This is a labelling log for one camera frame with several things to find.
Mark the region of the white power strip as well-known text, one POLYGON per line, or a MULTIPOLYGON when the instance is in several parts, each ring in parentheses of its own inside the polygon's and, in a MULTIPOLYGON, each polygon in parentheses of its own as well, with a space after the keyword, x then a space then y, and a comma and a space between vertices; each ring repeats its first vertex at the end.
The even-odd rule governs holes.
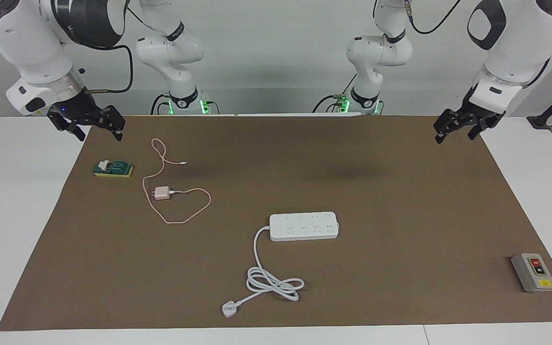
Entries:
POLYGON ((272 241, 308 241, 335 239, 339 223, 334 212, 273 214, 269 218, 272 241))

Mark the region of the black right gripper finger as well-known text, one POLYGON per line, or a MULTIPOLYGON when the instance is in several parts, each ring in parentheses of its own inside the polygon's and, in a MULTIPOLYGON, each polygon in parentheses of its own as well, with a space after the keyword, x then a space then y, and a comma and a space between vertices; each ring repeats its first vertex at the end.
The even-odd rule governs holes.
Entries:
POLYGON ((52 124, 58 131, 66 131, 74 135, 78 140, 85 140, 86 134, 83 129, 81 129, 81 127, 78 127, 77 123, 73 121, 68 122, 61 115, 49 115, 48 119, 52 122, 52 124))
POLYGON ((114 105, 103 108, 103 128, 112 133, 116 140, 123 138, 125 119, 114 105))

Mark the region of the brown table mat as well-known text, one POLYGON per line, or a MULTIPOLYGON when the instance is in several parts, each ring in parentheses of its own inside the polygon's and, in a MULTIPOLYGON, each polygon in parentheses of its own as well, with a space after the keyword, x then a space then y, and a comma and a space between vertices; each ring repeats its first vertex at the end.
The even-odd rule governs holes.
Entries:
POLYGON ((552 322, 552 258, 481 136, 431 116, 130 116, 91 129, 0 331, 552 322), (133 166, 97 177, 102 160, 133 166), (153 191, 169 186, 170 199, 153 191), (334 212, 335 239, 272 241, 334 212), (226 318, 221 307, 239 301, 226 318))

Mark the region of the green knife switch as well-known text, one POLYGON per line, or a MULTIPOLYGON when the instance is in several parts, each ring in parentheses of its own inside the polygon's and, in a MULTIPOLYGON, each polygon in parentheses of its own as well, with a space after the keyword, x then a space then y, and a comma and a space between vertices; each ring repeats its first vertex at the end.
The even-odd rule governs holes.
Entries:
POLYGON ((92 173, 97 177, 129 178, 133 166, 123 160, 102 160, 94 165, 92 173))

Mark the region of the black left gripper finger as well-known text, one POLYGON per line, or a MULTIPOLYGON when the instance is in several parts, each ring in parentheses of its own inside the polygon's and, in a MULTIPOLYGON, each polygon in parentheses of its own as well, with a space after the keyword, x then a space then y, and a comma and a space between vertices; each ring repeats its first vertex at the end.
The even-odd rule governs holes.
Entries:
POLYGON ((449 133, 460 129, 468 124, 468 116, 452 109, 445 109, 434 122, 436 131, 435 140, 442 144, 449 133))
POLYGON ((482 131, 487 129, 488 125, 485 120, 475 120, 475 124, 471 127, 470 131, 467 133, 469 140, 474 140, 482 131))

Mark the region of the grey on-off switch box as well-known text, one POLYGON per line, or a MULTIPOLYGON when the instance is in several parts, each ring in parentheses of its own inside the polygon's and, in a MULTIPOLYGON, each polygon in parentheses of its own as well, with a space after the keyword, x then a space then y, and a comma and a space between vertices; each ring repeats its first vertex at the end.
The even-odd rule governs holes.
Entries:
POLYGON ((552 291, 552 275, 539 253, 520 253, 510 262, 527 293, 552 291))

